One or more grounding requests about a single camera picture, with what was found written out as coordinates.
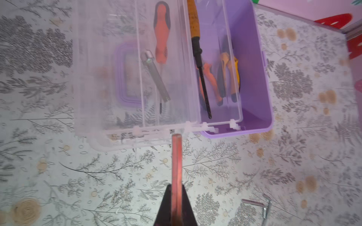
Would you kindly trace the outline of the dark long hex key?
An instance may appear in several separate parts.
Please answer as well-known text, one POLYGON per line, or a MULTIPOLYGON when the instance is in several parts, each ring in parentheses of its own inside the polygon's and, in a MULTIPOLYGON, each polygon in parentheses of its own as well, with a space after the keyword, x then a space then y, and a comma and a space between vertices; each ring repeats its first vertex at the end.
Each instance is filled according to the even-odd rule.
POLYGON ((182 135, 172 136, 171 226, 182 226, 182 135))

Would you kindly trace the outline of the orange black small screwdriver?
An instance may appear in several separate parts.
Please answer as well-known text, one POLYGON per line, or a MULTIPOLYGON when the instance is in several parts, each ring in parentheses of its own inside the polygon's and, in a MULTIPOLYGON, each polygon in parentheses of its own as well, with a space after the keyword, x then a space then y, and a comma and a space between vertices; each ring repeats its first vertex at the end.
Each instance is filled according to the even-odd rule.
POLYGON ((170 8, 164 1, 159 1, 155 6, 154 32, 156 37, 156 61, 160 66, 160 78, 162 81, 163 67, 167 62, 167 41, 171 30, 170 8))

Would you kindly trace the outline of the yellow black cutting pliers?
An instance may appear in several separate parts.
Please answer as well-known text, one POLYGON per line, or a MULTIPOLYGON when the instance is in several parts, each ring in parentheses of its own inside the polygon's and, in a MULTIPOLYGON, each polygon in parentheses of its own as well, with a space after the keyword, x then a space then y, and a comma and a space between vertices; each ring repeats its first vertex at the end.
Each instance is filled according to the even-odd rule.
POLYGON ((228 86, 226 85, 227 82, 227 75, 230 77, 230 95, 231 99, 234 103, 237 102, 237 90, 236 90, 236 84, 238 83, 238 89, 240 90, 240 75, 238 70, 238 59, 236 57, 231 60, 231 57, 229 53, 223 52, 220 56, 221 58, 221 64, 218 68, 218 77, 217 77, 217 85, 219 89, 219 94, 221 98, 226 97, 226 89, 228 86))

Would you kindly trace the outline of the purple plastic tool box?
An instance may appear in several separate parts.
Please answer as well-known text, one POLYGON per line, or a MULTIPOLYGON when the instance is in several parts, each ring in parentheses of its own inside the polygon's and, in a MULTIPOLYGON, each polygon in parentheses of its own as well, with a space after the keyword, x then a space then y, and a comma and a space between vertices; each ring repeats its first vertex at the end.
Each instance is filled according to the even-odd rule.
POLYGON ((164 1, 170 8, 168 57, 162 80, 164 102, 140 55, 156 61, 155 6, 159 1, 76 1, 74 24, 75 132, 99 151, 162 145, 172 135, 200 133, 224 138, 272 128, 266 56, 251 1, 195 1, 202 62, 212 65, 216 81, 221 54, 239 61, 237 102, 227 75, 223 105, 216 104, 204 74, 212 118, 201 105, 192 52, 187 1, 164 1))

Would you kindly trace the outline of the orange needle nose pliers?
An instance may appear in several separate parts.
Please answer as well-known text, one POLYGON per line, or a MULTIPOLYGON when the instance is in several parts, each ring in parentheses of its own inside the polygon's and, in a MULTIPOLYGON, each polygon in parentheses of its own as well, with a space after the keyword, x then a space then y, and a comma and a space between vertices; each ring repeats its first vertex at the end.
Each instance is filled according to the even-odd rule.
MULTIPOLYGON (((212 87, 212 89, 214 91, 214 95, 216 97, 216 104, 218 106, 222 106, 223 105, 223 98, 220 95, 219 88, 218 88, 218 85, 217 85, 217 81, 216 81, 214 75, 211 73, 212 65, 209 64, 209 63, 204 63, 203 66, 204 66, 203 67, 203 72, 206 75, 206 79, 209 81, 209 83, 211 84, 211 87, 212 87)), ((206 110, 205 96, 204 96, 204 93, 203 93, 203 88, 202 88, 202 84, 201 84, 201 78, 200 78, 200 75, 199 75, 199 70, 197 70, 197 75, 198 75, 198 79, 199 79, 201 105, 206 110)))

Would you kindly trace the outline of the wooden handle screwdriver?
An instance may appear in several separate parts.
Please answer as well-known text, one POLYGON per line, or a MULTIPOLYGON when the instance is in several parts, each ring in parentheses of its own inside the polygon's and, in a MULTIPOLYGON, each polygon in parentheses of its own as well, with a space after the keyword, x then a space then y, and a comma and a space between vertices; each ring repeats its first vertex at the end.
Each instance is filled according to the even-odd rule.
POLYGON ((209 119, 212 118, 211 108, 209 104, 208 94, 206 90, 205 78, 203 74, 203 62, 202 62, 202 49, 200 47, 200 25, 199 16, 194 0, 187 0, 188 15, 189 15, 189 26, 192 42, 192 52, 195 58, 196 66, 199 70, 200 84, 202 86, 201 91, 204 95, 206 111, 209 119))

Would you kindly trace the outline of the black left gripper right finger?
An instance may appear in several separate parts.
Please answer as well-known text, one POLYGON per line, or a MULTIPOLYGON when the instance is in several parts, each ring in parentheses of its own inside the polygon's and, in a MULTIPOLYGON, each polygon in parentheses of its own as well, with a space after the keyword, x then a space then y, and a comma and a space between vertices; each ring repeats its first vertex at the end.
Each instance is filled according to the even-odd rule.
POLYGON ((198 226, 184 185, 182 187, 182 220, 184 226, 198 226))

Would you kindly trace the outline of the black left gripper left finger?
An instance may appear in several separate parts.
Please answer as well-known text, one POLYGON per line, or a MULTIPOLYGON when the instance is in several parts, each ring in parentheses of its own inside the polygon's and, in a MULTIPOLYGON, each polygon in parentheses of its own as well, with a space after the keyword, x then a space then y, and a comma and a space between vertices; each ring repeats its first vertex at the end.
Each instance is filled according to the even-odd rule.
POLYGON ((153 226, 171 226, 171 191, 172 185, 166 187, 158 213, 153 226))

